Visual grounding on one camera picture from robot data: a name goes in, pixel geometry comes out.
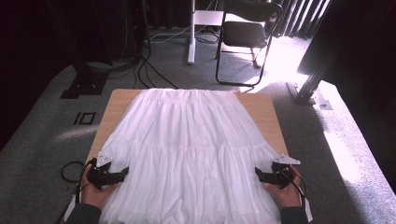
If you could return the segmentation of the white desk frame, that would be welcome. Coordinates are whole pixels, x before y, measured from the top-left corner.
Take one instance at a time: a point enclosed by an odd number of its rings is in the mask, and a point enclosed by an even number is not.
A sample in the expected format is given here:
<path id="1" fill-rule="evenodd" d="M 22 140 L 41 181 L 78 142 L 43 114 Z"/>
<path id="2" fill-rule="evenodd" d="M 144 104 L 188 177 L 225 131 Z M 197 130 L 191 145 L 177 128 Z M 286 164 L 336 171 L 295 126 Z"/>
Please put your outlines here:
<path id="1" fill-rule="evenodd" d="M 191 0 L 191 35 L 190 44 L 188 51 L 188 64 L 194 64 L 195 62 L 195 49 L 196 49 L 196 38 L 195 38 L 195 26 L 196 25 L 209 25 L 209 26 L 221 26 L 221 20 L 223 16 L 222 11 L 216 10 L 197 10 L 195 8 L 195 1 Z"/>

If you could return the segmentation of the person's right hand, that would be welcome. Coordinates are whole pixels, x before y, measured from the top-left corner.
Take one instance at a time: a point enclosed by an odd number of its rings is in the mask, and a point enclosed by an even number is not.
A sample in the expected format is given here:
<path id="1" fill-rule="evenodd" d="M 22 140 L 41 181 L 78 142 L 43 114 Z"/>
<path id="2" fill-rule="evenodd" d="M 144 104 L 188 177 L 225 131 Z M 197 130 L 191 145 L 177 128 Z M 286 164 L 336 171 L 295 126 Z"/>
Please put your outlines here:
<path id="1" fill-rule="evenodd" d="M 279 209 L 287 207 L 301 207 L 303 205 L 299 192 L 299 186 L 301 184 L 300 173 L 296 168 L 293 168 L 293 172 L 295 173 L 293 182 L 283 189 L 279 189 L 278 187 L 268 183 L 262 184 L 270 193 Z"/>

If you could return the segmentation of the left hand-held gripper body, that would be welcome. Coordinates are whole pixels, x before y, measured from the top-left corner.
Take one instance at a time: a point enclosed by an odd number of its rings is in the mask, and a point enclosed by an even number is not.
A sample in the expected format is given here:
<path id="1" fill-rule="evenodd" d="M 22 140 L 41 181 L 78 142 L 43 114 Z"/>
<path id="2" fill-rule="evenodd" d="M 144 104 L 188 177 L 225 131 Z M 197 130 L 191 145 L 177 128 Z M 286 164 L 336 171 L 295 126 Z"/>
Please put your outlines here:
<path id="1" fill-rule="evenodd" d="M 99 153 L 96 158 L 92 159 L 92 167 L 88 172 L 88 180 L 94 184 L 98 189 L 102 186 L 108 186 L 110 178 L 121 177 L 119 173 L 110 173 L 112 158 Z"/>

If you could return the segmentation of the black stand with base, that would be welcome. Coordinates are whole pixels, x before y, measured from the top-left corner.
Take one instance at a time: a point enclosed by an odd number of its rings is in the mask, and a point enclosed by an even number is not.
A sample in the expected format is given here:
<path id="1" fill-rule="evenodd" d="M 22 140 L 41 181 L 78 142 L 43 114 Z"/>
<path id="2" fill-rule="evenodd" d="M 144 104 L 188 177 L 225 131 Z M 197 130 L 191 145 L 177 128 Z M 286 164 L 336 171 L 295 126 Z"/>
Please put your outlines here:
<path id="1" fill-rule="evenodd" d="M 59 1 L 43 0 L 43 6 L 48 11 L 49 23 L 64 50 L 65 56 L 76 72 L 70 87 L 63 91 L 61 98 L 77 99 L 80 95 L 101 95 L 108 74 L 96 73 L 86 63 Z"/>

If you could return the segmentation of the small metal floor plate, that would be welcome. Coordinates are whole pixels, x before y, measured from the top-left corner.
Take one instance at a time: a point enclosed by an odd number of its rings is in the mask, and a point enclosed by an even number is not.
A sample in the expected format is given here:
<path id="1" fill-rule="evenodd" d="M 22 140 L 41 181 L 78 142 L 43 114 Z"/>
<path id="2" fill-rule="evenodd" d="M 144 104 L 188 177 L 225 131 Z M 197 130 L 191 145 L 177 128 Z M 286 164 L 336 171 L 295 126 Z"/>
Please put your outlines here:
<path id="1" fill-rule="evenodd" d="M 314 100 L 321 110 L 332 110 L 330 101 L 323 97 L 320 90 L 315 91 Z"/>

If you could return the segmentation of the pleated dark curtain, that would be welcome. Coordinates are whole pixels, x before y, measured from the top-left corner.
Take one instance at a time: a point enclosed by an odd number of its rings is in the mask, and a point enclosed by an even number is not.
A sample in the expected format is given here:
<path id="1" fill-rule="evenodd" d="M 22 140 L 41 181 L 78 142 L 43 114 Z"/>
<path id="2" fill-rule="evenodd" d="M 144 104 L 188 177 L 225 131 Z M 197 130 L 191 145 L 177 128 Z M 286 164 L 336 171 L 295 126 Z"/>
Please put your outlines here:
<path id="1" fill-rule="evenodd" d="M 276 37 L 313 38 L 332 0 L 271 0 L 283 8 Z"/>

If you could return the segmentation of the person's left hand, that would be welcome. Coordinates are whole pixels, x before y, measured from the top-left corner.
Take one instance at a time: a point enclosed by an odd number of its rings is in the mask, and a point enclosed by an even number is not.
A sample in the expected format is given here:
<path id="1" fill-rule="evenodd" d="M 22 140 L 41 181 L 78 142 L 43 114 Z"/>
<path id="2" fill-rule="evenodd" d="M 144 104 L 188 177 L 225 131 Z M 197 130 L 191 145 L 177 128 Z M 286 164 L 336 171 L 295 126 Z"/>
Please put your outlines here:
<path id="1" fill-rule="evenodd" d="M 106 199 L 118 186 L 119 185 L 116 184 L 110 185 L 104 189 L 98 189 L 93 184 L 88 183 L 84 186 L 81 192 L 81 202 L 95 206 L 97 208 L 102 208 L 106 203 Z"/>

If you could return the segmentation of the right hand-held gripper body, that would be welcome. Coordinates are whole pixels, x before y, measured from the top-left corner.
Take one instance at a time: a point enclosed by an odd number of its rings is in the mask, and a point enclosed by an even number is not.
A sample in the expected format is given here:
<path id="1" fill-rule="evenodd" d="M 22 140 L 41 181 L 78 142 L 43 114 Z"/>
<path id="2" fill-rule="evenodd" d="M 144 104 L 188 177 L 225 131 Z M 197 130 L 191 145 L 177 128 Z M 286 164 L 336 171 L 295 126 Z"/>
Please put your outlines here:
<path id="1" fill-rule="evenodd" d="M 290 184 L 294 177 L 295 172 L 292 170 L 292 165 L 300 165 L 301 162 L 286 155 L 280 155 L 272 160 L 272 173 L 269 180 L 270 184 L 279 186 L 281 189 Z"/>

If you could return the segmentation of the white tiered skirt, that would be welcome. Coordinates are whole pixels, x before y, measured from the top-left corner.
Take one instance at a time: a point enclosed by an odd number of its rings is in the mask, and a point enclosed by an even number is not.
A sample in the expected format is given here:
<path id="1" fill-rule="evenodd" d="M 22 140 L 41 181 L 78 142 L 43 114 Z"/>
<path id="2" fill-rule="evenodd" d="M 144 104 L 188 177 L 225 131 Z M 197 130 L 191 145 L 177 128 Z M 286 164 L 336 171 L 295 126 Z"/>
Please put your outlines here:
<path id="1" fill-rule="evenodd" d="M 142 91 L 102 152 L 129 170 L 100 224 L 279 224 L 256 169 L 276 152 L 227 91 Z"/>

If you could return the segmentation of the black folding chair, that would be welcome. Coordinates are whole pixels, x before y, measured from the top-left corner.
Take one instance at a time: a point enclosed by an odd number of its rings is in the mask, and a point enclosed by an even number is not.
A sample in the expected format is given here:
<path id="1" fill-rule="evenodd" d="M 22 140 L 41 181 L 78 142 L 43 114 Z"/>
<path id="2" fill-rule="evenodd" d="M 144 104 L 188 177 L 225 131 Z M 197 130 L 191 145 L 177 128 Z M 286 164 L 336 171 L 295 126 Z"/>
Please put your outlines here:
<path id="1" fill-rule="evenodd" d="M 274 2 L 233 0 L 225 6 L 215 57 L 217 61 L 215 79 L 219 84 L 254 87 L 261 82 L 274 31 L 282 17 L 283 7 Z M 255 83 L 220 79 L 220 56 L 222 53 L 230 53 L 229 50 L 223 50 L 223 46 L 250 50 L 253 66 L 260 69 Z"/>

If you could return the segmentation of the black metal profile stand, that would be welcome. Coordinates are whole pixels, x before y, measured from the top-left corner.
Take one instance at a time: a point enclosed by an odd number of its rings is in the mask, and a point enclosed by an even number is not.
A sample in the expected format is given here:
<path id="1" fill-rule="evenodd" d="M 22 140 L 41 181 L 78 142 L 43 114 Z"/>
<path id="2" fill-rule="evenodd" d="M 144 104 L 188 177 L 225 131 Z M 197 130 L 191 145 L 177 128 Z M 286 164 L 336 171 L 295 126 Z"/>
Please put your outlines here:
<path id="1" fill-rule="evenodd" d="M 319 83 L 328 76 L 334 77 L 341 70 L 347 70 L 356 62 L 356 32 L 358 21 L 326 18 L 319 26 L 299 72 L 307 75 L 302 85 L 288 82 L 287 86 L 293 102 L 297 105 L 314 105 L 313 95 Z"/>

